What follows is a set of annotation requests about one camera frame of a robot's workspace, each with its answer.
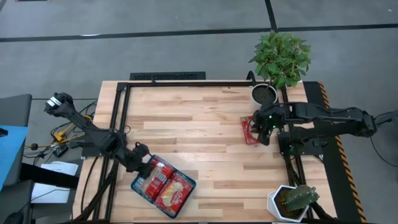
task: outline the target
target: green leaves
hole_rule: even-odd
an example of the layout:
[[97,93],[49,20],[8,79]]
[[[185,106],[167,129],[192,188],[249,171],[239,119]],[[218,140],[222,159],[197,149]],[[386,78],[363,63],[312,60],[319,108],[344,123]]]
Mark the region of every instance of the green leaves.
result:
[[267,70],[271,73],[278,73],[277,67],[273,63],[269,63],[267,66]]
[[257,67],[256,67],[255,72],[256,72],[257,74],[259,74],[260,71],[261,71],[261,69],[262,69],[262,65],[261,65],[261,64],[258,64]]
[[282,87],[285,85],[285,83],[286,83],[285,78],[284,78],[284,77],[280,77],[280,78],[278,79],[278,83],[276,83],[276,86],[277,86],[278,88],[282,88]]
[[311,60],[311,46],[303,44],[305,40],[291,34],[278,34],[271,31],[262,35],[255,46],[255,56],[249,61],[256,62],[256,73],[265,80],[268,78],[277,87],[295,86],[306,75]]

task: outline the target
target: flower pot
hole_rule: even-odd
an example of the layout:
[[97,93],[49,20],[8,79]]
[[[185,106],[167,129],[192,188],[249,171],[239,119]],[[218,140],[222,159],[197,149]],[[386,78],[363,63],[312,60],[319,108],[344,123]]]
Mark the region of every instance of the flower pot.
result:
[[299,223],[301,222],[301,219],[304,217],[305,212],[308,210],[309,206],[300,209],[299,214],[295,217],[284,217],[283,214],[281,214],[281,211],[279,210],[277,203],[275,202],[275,199],[277,198],[278,194],[282,189],[295,189],[296,187],[291,187],[291,186],[286,186],[286,185],[281,185],[278,190],[271,192],[268,194],[268,203],[267,203],[267,209],[268,211],[273,214],[277,219],[282,220],[282,221],[288,221],[288,222],[296,222]]
[[251,89],[252,112],[260,109],[262,105],[271,106],[278,100],[278,94],[274,87],[261,83]]

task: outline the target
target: white paper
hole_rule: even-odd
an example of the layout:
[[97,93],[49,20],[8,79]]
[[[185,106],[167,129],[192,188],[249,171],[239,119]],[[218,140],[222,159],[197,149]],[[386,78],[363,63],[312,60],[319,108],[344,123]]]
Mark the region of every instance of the white paper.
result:
[[[42,164],[41,168],[52,170],[55,172],[61,172],[68,175],[75,175],[78,165],[70,164],[67,162],[53,161],[51,164]],[[67,203],[69,197],[69,189],[63,187],[56,187],[48,184],[36,183],[31,199],[34,199],[31,203]]]

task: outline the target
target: black pot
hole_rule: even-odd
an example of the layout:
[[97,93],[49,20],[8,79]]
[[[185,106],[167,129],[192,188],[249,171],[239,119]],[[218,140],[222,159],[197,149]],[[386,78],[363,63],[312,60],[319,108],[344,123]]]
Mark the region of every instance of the black pot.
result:
[[276,89],[268,84],[261,83],[251,90],[253,109],[258,110],[262,105],[271,106],[278,100]]

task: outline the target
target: gray floor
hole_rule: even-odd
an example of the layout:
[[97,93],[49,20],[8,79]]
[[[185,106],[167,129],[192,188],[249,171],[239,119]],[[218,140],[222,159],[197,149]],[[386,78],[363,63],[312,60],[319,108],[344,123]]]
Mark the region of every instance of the gray floor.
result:
[[[279,27],[398,22],[394,0],[272,0],[272,6]],[[270,27],[264,1],[8,0],[0,12],[0,37],[239,27]],[[398,108],[398,29],[294,35],[312,45],[312,66],[303,79],[322,81],[331,106],[357,106],[373,115]],[[253,69],[247,61],[258,38],[223,34],[0,43],[0,97],[31,93],[48,98],[65,91],[75,98],[96,98],[102,80],[127,80],[130,72],[205,71],[208,79],[243,79]],[[88,103],[78,100],[76,106]],[[46,115],[43,105],[44,100],[33,101],[27,144],[47,144],[47,133],[64,122]],[[377,157],[369,139],[342,139],[368,221],[398,223],[397,168]],[[398,164],[392,126],[381,129],[374,143]],[[69,150],[61,160],[79,157],[79,149]],[[68,218],[67,211],[63,217]]]

